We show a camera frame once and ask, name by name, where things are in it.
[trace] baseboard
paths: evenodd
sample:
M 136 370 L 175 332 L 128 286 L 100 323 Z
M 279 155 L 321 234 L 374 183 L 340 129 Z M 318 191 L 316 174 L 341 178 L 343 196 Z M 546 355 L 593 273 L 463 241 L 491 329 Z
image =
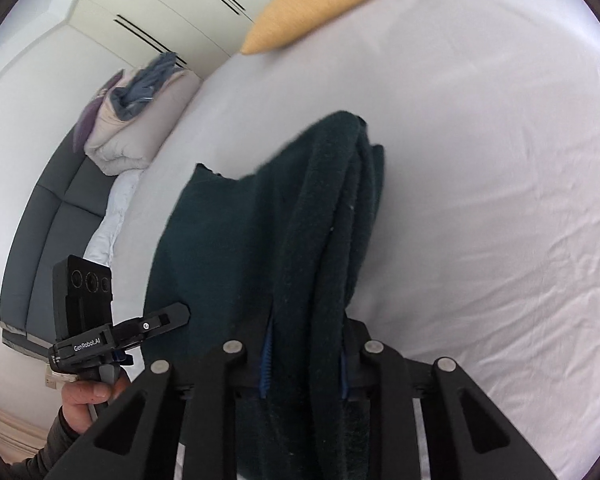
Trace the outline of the baseboard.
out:
M 7 463 L 34 456 L 46 443 L 47 431 L 0 410 L 0 456 Z

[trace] yellow pillow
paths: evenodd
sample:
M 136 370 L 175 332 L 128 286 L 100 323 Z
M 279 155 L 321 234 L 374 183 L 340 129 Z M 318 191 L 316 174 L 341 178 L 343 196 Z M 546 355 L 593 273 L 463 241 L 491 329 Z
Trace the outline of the yellow pillow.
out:
M 240 52 L 258 54 L 288 45 L 364 0 L 272 0 L 247 34 Z

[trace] white cabinet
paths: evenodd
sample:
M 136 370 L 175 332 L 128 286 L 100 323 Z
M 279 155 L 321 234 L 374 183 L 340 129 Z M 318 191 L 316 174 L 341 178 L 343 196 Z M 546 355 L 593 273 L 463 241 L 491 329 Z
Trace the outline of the white cabinet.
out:
M 78 0 L 70 24 L 135 66 L 173 50 L 202 78 L 240 46 L 270 0 Z

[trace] person's arm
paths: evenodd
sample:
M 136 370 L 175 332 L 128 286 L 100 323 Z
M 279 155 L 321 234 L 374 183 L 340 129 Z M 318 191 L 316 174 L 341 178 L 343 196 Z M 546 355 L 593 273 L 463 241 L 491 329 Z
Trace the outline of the person's arm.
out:
M 49 430 L 46 446 L 35 457 L 11 465 L 13 479 L 42 480 L 71 444 L 89 429 L 91 415 L 88 404 L 99 404 L 110 397 L 115 399 L 129 384 L 125 373 L 120 375 L 113 390 L 106 384 L 90 381 L 66 383 L 62 387 L 62 408 Z

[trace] logo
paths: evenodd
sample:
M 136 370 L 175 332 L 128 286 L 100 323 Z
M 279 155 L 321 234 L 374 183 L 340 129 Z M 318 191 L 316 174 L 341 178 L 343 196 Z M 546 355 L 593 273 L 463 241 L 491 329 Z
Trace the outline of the logo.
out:
M 87 341 L 85 343 L 79 344 L 78 346 L 74 346 L 74 351 L 84 350 L 85 348 L 89 348 L 90 346 L 99 345 L 100 338 L 92 339 L 91 341 Z

